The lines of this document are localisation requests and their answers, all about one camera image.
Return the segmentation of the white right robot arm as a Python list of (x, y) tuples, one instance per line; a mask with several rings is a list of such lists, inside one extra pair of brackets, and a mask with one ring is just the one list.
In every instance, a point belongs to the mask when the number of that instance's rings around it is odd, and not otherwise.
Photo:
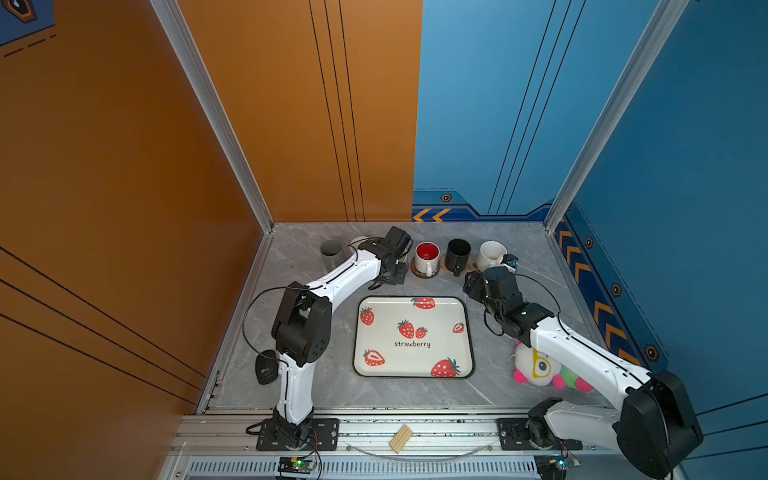
[(528, 413), (530, 442), (540, 449), (581, 441), (621, 452), (641, 473), (663, 479), (704, 440), (683, 381), (625, 361), (569, 329), (545, 307), (524, 301), (506, 266), (465, 276), (464, 292), (484, 307), (504, 334), (570, 368), (608, 407), (550, 397)]

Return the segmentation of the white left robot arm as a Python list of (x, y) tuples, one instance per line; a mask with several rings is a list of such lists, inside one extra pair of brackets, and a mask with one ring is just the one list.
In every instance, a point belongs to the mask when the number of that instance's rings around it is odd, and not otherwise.
[(409, 234), (392, 227), (383, 237), (351, 243), (349, 257), (319, 279), (285, 288), (271, 331), (280, 396), (267, 426), (277, 441), (298, 448), (310, 438), (315, 362), (329, 346), (335, 309), (367, 284), (402, 284), (412, 244)]

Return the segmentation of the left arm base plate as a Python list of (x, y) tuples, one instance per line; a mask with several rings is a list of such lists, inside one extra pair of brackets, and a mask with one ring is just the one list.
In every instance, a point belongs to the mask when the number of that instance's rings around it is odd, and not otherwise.
[(258, 451), (335, 451), (339, 438), (336, 418), (308, 418), (294, 425), (282, 418), (268, 419), (260, 426)]

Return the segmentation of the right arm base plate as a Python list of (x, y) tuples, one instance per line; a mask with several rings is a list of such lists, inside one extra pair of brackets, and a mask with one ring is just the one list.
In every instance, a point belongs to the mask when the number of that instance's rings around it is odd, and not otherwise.
[(557, 438), (546, 423), (537, 418), (500, 418), (496, 424), (504, 451), (583, 449), (581, 441)]

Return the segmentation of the rattan woven round coaster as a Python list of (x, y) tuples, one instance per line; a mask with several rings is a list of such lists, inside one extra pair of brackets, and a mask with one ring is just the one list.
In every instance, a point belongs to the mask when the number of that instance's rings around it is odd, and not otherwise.
[(452, 276), (456, 276), (456, 275), (458, 275), (458, 276), (462, 276), (462, 275), (465, 275), (466, 273), (470, 272), (470, 270), (468, 269), (468, 262), (469, 262), (469, 260), (470, 260), (470, 259), (472, 259), (473, 257), (475, 257), (475, 256), (470, 256), (470, 257), (468, 258), (468, 261), (467, 261), (467, 264), (466, 264), (465, 268), (464, 268), (463, 270), (461, 270), (461, 271), (460, 271), (458, 274), (456, 274), (454, 271), (452, 271), (451, 269), (449, 269), (449, 268), (446, 266), (446, 256), (445, 256), (445, 255), (443, 255), (443, 256), (441, 256), (441, 257), (440, 257), (440, 262), (439, 262), (439, 265), (440, 265), (441, 271), (442, 271), (442, 272), (445, 272), (445, 273), (446, 273), (446, 274), (448, 274), (448, 275), (452, 275)]

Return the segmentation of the black mug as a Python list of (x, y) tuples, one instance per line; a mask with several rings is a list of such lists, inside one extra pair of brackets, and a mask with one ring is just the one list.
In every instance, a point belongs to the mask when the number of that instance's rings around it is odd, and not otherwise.
[(464, 239), (452, 239), (449, 241), (446, 252), (446, 266), (458, 274), (467, 264), (471, 253), (471, 245)]

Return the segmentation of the red inside white mug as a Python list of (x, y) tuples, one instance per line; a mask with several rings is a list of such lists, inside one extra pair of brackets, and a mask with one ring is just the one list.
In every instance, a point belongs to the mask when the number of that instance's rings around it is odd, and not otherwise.
[(421, 272), (431, 274), (438, 267), (440, 256), (440, 248), (435, 243), (425, 241), (416, 246), (414, 258)]

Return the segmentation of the white mug blue handle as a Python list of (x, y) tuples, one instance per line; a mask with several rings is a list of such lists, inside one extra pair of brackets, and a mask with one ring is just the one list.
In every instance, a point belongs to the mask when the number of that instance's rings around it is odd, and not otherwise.
[(362, 244), (364, 241), (366, 241), (366, 240), (368, 240), (368, 237), (367, 237), (367, 236), (358, 236), (358, 237), (354, 238), (354, 239), (353, 239), (353, 240), (352, 240), (352, 241), (349, 243), (349, 246), (350, 246), (350, 247), (353, 247), (353, 248), (359, 248), (359, 247), (360, 247), (360, 245), (361, 245), (361, 244)]

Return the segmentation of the dark brown wooden round coaster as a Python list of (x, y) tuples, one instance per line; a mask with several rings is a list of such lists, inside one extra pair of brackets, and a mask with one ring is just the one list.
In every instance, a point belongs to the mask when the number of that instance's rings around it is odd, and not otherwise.
[(415, 258), (411, 259), (411, 262), (409, 264), (410, 265), (409, 268), (410, 268), (410, 271), (413, 273), (413, 275), (415, 275), (417, 278), (420, 278), (420, 279), (431, 279), (431, 278), (436, 277), (440, 273), (440, 271), (441, 271), (441, 268), (440, 268), (439, 262), (438, 262), (438, 267), (434, 271), (432, 271), (431, 274), (425, 274), (425, 273), (421, 272), (417, 268), (415, 260), (416, 260)]

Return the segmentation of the grey metal mug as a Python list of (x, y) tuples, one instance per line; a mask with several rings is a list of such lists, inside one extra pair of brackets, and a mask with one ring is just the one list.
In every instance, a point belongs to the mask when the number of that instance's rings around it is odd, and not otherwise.
[(324, 271), (330, 273), (349, 258), (349, 247), (338, 239), (329, 239), (320, 246)]

